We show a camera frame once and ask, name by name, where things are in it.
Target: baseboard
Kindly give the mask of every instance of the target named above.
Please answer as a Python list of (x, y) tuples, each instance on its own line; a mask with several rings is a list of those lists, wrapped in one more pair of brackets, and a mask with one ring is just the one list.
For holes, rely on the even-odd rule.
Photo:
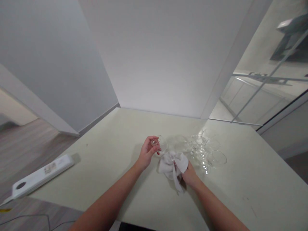
[(112, 108), (110, 108), (108, 111), (106, 111), (104, 114), (99, 116), (97, 119), (95, 119), (92, 123), (88, 124), (86, 127), (81, 129), (79, 131), (80, 136), (83, 136), (85, 133), (87, 133), (91, 128), (93, 128), (99, 121), (101, 121), (104, 117), (106, 117), (110, 112), (113, 111), (116, 107), (121, 107), (119, 103), (114, 105)]
[(80, 137), (80, 134), (77, 133), (70, 133), (70, 132), (64, 132), (64, 131), (59, 131), (61, 134), (64, 135), (70, 135), (70, 136), (75, 136), (75, 137)]

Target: sticker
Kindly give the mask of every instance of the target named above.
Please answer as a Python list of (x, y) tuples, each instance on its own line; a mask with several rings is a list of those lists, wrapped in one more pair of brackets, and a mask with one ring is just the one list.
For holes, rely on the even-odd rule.
[(11, 211), (12, 209), (0, 209), (0, 213), (6, 213)]

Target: table surface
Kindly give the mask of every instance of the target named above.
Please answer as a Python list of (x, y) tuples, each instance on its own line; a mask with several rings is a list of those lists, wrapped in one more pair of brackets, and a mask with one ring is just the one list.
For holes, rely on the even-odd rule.
[[(251, 230), (306, 230), (308, 185), (249, 126), (220, 121), (114, 109), (63, 154), (80, 162), (31, 197), (85, 211), (137, 160), (149, 135), (171, 144), (196, 128), (210, 128), (227, 163), (209, 175), (197, 173), (209, 189)], [(188, 187), (178, 196), (174, 183), (157, 173), (159, 159), (138, 179), (118, 220), (154, 230), (211, 228), (196, 195)]]

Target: towel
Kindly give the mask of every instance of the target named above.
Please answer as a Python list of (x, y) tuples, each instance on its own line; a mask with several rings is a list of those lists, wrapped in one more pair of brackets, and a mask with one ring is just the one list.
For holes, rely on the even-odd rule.
[(175, 153), (174, 151), (170, 151), (160, 158), (158, 173), (164, 173), (168, 179), (174, 181), (179, 195), (184, 193), (180, 181), (182, 179), (181, 173), (186, 171), (187, 166), (188, 159), (182, 152)]

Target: electrical cord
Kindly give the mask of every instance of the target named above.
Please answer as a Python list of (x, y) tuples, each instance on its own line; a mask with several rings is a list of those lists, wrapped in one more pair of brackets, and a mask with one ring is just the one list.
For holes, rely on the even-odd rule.
[(63, 224), (75, 222), (75, 221), (65, 221), (65, 222), (62, 222), (61, 224), (59, 224), (58, 226), (56, 226), (55, 228), (51, 229), (51, 227), (50, 227), (50, 220), (49, 220), (49, 215), (48, 214), (33, 214), (33, 215), (21, 215), (21, 216), (15, 217), (15, 218), (13, 218), (11, 220), (8, 220), (8, 221), (6, 221), (4, 223), (1, 223), (0, 226), (4, 225), (4, 224), (7, 224), (7, 223), (9, 223), (9, 222), (11, 222), (11, 221), (13, 221), (13, 220), (15, 220), (17, 218), (21, 218), (21, 217), (36, 217), (36, 216), (45, 216), (47, 218), (48, 231), (53, 231), (53, 230), (55, 230), (56, 228), (58, 228), (59, 226), (61, 226)]

